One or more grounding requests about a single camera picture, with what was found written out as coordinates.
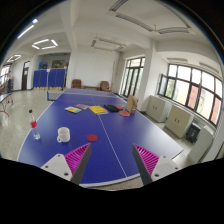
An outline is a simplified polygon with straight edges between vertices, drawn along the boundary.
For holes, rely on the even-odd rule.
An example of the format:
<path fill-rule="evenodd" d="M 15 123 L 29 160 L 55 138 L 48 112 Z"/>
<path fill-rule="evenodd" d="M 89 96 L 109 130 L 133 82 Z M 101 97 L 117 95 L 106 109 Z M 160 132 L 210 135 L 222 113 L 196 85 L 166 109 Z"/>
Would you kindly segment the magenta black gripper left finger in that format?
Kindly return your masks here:
<path fill-rule="evenodd" d="M 79 185 L 90 155 L 91 144 L 87 143 L 65 155 L 56 154 L 42 166 L 42 169 Z"/>

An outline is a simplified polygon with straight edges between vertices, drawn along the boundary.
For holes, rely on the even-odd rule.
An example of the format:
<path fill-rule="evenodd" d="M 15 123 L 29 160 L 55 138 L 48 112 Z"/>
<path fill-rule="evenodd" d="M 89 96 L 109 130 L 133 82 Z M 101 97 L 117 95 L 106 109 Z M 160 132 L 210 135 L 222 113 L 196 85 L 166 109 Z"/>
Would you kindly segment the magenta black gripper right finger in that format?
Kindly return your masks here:
<path fill-rule="evenodd" d="M 172 159 L 158 156 L 137 144 L 133 145 L 132 154 L 144 186 L 180 170 Z"/>

